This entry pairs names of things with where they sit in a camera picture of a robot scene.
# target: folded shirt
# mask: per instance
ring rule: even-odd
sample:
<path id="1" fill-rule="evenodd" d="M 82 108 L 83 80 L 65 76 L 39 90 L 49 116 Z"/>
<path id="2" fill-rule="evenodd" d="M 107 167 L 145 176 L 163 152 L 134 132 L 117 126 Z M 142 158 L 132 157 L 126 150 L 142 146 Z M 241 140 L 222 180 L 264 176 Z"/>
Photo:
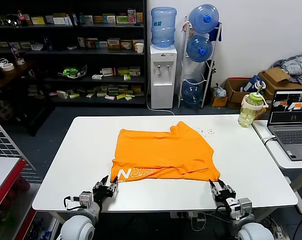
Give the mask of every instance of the folded shirt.
<path id="1" fill-rule="evenodd" d="M 191 127 L 180 121 L 171 132 L 122 129 L 112 160 L 111 180 L 152 179 L 217 181 L 214 150 Z"/>

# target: green water bottle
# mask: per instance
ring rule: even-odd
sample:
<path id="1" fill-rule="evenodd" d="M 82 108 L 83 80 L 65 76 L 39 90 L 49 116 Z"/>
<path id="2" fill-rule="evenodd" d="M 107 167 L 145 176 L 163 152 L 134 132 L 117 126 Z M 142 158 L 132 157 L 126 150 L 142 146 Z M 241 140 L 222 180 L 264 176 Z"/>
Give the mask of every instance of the green water bottle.
<path id="1" fill-rule="evenodd" d="M 268 107 L 266 100 L 259 93 L 260 90 L 261 88 L 259 88 L 257 92 L 251 92 L 243 97 L 240 116 L 237 122 L 244 128 L 249 127 L 255 118 L 263 111 L 263 108 Z"/>

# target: water jug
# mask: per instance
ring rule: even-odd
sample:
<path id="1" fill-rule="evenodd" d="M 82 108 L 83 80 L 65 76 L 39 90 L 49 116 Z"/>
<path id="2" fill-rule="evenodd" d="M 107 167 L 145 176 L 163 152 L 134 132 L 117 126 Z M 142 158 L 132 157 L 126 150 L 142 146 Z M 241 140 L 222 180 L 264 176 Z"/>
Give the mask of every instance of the water jug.
<path id="1" fill-rule="evenodd" d="M 203 4 L 192 10 L 189 21 L 197 33 L 207 34 L 217 27 L 219 12 L 214 6 Z"/>
<path id="2" fill-rule="evenodd" d="M 195 62 L 204 62 L 212 54 L 211 42 L 200 35 L 194 35 L 187 41 L 186 53 Z"/>
<path id="3" fill-rule="evenodd" d="M 187 79 L 187 81 L 183 81 L 182 83 L 182 99 L 183 102 L 186 103 L 189 107 L 199 106 L 203 92 L 199 85 L 194 85 L 197 83 L 194 79 Z"/>
<path id="4" fill-rule="evenodd" d="M 256 117 L 265 112 L 264 108 L 268 107 L 266 100 L 259 93 L 260 89 L 257 92 L 245 95 L 242 99 L 242 106 L 237 122 L 244 128 L 249 127 Z"/>
<path id="5" fill-rule="evenodd" d="M 170 47 L 175 43 L 177 10 L 173 7 L 155 7 L 151 15 L 152 44 L 159 48 Z"/>

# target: water bottle rack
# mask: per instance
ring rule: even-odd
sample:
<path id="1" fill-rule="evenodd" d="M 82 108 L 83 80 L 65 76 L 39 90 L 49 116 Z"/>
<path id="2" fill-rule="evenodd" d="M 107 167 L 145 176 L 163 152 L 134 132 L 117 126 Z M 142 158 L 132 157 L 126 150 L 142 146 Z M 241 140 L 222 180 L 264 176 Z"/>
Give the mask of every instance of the water bottle rack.
<path id="1" fill-rule="evenodd" d="M 183 101 L 183 98 L 182 98 L 182 85 L 183 85 L 183 82 L 186 81 L 186 82 L 188 82 L 191 85 L 200 85 L 200 84 L 203 84 L 204 82 L 206 82 L 205 89 L 203 91 L 203 98 L 202 98 L 202 101 L 201 101 L 201 108 L 203 108 L 204 103 L 205 103 L 205 98 L 206 98 L 207 90 L 208 90 L 209 78 L 211 76 L 212 69 L 213 69 L 213 64 L 214 64 L 214 61 L 215 61 L 215 52 L 216 52 L 215 49 L 216 49 L 217 43 L 219 41 L 219 36 L 220 36 L 220 33 L 221 33 L 222 23 L 219 23 L 219 26 L 215 28 L 215 29 L 218 29 L 218 31 L 217 31 L 217 35 L 216 35 L 216 39 L 215 39 L 215 44 L 214 44 L 214 47 L 212 49 L 212 55 L 205 61 L 205 64 L 206 64 L 205 67 L 209 67 L 209 72 L 208 72 L 208 75 L 207 75 L 208 79 L 205 79 L 205 77 L 204 77 L 204 75 L 203 75 L 202 72 L 196 72 L 196 71 L 186 72 L 186 70 L 185 70 L 186 61 L 189 58 L 189 56 L 187 54 L 187 43 L 188 43 L 188 39 L 187 38 L 188 38 L 188 36 L 190 34 L 190 29 L 192 29 L 192 26 L 187 21 L 187 17 L 185 17 L 185 19 L 184 19 L 184 24 L 186 24 L 186 31 L 183 31 L 183 40 L 182 40 L 182 46 L 183 47 L 182 47 L 182 60 L 181 60 L 180 90 L 179 90 L 178 105 L 177 105 L 177 107 L 180 108 L 181 101 Z M 191 83 L 191 82 L 189 82 L 186 79 L 187 75 L 198 75 L 200 81 L 197 82 L 197 83 Z"/>

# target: blue water bottle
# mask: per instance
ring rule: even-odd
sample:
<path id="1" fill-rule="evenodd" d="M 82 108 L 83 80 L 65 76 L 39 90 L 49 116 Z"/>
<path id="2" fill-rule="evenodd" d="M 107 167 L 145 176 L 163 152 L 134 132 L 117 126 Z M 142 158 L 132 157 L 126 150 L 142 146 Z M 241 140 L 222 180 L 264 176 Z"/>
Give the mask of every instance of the blue water bottle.
<path id="1" fill-rule="evenodd" d="M 195 62 L 204 62 L 212 54 L 212 43 L 205 37 L 194 35 L 187 41 L 186 53 Z"/>
<path id="2" fill-rule="evenodd" d="M 207 34 L 217 27 L 219 12 L 215 6 L 203 4 L 192 10 L 189 21 L 197 33 Z"/>
<path id="3" fill-rule="evenodd" d="M 199 85 L 195 85 L 198 83 L 196 80 L 187 79 L 187 81 L 183 81 L 182 83 L 183 102 L 189 107 L 198 107 L 203 98 L 202 89 Z"/>
<path id="4" fill-rule="evenodd" d="M 152 44 L 159 48 L 170 47 L 175 43 L 177 10 L 173 7 L 155 7 L 151 15 Z"/>

